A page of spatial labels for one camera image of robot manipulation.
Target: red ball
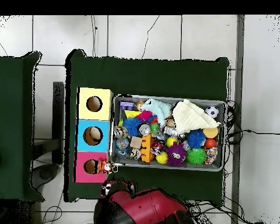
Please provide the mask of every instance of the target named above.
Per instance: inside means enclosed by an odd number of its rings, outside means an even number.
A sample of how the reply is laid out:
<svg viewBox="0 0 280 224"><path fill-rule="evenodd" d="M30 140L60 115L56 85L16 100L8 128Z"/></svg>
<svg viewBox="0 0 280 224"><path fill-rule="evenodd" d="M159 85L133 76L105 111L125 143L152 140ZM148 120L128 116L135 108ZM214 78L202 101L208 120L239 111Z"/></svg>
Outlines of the red ball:
<svg viewBox="0 0 280 224"><path fill-rule="evenodd" d="M207 148L207 149L211 149L213 147L215 147L217 145L216 141L213 139L213 138L208 138L206 141L205 141L205 144L204 146Z"/></svg>

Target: yellow box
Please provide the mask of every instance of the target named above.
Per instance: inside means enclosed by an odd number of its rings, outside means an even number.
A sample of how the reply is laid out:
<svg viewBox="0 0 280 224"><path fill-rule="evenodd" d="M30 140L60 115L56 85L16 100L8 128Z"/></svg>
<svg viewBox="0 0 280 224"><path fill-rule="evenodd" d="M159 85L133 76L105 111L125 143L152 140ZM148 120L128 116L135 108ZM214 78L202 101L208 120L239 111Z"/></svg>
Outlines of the yellow box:
<svg viewBox="0 0 280 224"><path fill-rule="evenodd" d="M109 120L113 93L109 89L78 88L77 103L81 120Z"/></svg>

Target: purple spiky ball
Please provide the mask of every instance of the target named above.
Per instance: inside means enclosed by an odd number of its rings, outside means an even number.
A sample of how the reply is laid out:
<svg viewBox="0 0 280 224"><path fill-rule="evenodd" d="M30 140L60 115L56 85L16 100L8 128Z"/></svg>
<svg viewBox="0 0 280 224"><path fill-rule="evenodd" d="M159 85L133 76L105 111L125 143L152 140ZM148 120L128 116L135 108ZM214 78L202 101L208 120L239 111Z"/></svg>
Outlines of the purple spiky ball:
<svg viewBox="0 0 280 224"><path fill-rule="evenodd" d="M173 142L173 145L166 149L168 155L167 165L171 165L173 167L181 167L182 162L185 160L187 156L187 152L183 148L183 143L177 144L177 142Z"/></svg>

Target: round hole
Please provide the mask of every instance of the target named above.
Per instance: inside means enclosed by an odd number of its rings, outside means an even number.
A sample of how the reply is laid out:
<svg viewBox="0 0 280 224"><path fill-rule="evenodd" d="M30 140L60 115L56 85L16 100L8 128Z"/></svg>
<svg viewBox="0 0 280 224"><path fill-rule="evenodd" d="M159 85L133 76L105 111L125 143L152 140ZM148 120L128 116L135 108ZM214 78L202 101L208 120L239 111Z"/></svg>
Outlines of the round hole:
<svg viewBox="0 0 280 224"><path fill-rule="evenodd" d="M103 133L99 127L88 127L84 131L83 138L88 145L95 146L103 139Z"/></svg>
<svg viewBox="0 0 280 224"><path fill-rule="evenodd" d="M95 174L97 170L97 161L88 160L84 163L84 171L89 174Z"/></svg>
<svg viewBox="0 0 280 224"><path fill-rule="evenodd" d="M97 96L92 96L92 97L88 98L88 100L86 102L87 109L92 112L97 112L97 111L101 110L102 106L103 106L103 102Z"/></svg>

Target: blue box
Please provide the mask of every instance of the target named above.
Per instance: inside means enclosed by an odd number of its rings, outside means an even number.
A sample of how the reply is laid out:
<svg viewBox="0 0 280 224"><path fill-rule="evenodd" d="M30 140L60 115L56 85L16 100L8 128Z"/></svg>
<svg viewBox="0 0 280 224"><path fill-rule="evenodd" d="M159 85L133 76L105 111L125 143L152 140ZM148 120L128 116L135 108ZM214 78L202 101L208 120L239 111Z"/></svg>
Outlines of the blue box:
<svg viewBox="0 0 280 224"><path fill-rule="evenodd" d="M77 151L91 151L91 152L108 152L109 149L109 135L110 135L110 122L99 120L79 120L78 122L78 145ZM103 138L97 145L89 145L84 140L84 131L88 127L97 127L101 130Z"/></svg>

